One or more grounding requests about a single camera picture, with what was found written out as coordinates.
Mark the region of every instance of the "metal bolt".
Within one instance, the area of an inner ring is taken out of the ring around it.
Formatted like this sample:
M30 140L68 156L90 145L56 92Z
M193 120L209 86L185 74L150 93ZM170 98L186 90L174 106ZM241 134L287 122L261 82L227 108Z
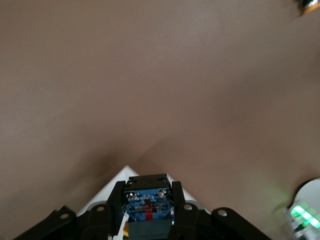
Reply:
M69 217L69 214L68 213L64 213L60 216L60 219L66 219Z
M227 212L223 209L218 210L218 214L222 217L226 217L228 215Z
M188 210L188 211L192 210L192 206L190 204L185 204L183 207L185 210Z
M105 210L105 207L104 206L100 206L96 209L98 212L102 212L103 210Z

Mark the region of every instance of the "brown surface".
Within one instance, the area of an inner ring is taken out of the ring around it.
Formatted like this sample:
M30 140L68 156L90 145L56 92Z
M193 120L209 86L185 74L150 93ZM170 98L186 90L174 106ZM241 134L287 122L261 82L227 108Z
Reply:
M274 240L320 175L320 9L293 0L2 1L0 235L167 172Z

